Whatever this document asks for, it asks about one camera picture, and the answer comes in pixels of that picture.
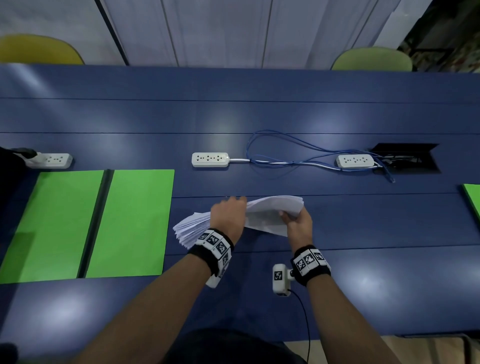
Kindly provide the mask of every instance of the left hand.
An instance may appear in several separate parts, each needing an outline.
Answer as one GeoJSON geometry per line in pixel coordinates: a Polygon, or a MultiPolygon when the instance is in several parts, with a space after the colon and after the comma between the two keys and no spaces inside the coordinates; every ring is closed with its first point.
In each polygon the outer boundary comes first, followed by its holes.
{"type": "Polygon", "coordinates": [[[245,226],[245,211],[247,209],[247,198],[235,196],[227,201],[212,206],[210,210],[210,227],[220,230],[227,235],[235,245],[240,239],[243,227],[245,226]]]}

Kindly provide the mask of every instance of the wristband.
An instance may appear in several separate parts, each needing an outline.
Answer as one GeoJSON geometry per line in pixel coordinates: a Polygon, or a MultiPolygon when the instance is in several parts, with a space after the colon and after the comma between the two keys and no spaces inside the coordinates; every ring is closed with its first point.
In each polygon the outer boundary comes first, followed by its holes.
{"type": "Polygon", "coordinates": [[[302,286],[306,286],[313,277],[321,274],[331,275],[330,265],[313,245],[298,249],[290,262],[292,263],[293,277],[302,286]]]}
{"type": "Polygon", "coordinates": [[[209,228],[197,239],[188,254],[196,255],[208,264],[212,275],[206,284],[215,288],[227,270],[232,252],[230,238],[220,230],[209,228]]]}

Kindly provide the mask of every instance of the chair backrest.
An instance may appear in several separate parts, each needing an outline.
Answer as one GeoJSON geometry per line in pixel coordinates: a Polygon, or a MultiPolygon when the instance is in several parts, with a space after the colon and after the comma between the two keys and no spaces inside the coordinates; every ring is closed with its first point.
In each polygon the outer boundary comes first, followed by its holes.
{"type": "Polygon", "coordinates": [[[410,72],[412,70],[412,60],[405,53],[395,49],[383,47],[355,48],[342,53],[334,62],[332,70],[410,72]]]}
{"type": "Polygon", "coordinates": [[[84,64],[80,54],[67,42],[34,34],[0,37],[0,62],[84,64]]]}

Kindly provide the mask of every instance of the yellow chair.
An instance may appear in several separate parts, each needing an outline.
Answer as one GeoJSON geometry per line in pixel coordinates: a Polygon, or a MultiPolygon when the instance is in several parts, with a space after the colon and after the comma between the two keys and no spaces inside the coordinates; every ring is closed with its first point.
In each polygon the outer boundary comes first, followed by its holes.
{"type": "Polygon", "coordinates": [[[335,71],[406,71],[412,70],[408,55],[384,47],[355,48],[343,52],[334,62],[335,71]]]}
{"type": "Polygon", "coordinates": [[[67,42],[33,34],[0,37],[0,62],[84,64],[80,54],[67,42]]]}

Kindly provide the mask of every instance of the blue table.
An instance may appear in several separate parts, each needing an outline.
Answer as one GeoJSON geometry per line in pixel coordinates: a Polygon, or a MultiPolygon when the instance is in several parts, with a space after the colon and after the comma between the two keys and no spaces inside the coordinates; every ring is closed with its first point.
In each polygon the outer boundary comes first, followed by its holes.
{"type": "MultiPolygon", "coordinates": [[[[74,170],[173,168],[170,228],[226,195],[300,195],[334,278],[381,334],[475,330],[480,231],[458,185],[480,183],[469,162],[480,152],[479,81],[474,74],[4,65],[0,145],[71,153],[74,170]],[[265,128],[332,149],[438,143],[432,154],[442,173],[391,184],[314,167],[190,164],[196,151],[244,158],[250,134],[265,128]]],[[[312,155],[272,137],[252,152],[312,155]]],[[[0,216],[0,259],[34,183],[32,172],[0,216]]],[[[169,229],[164,270],[184,254],[169,229]]],[[[271,291],[273,264],[290,257],[285,238],[246,230],[223,283],[204,289],[183,330],[306,339],[300,304],[271,291]]],[[[154,278],[0,285],[0,341],[17,343],[23,357],[78,351],[154,278]]]]}

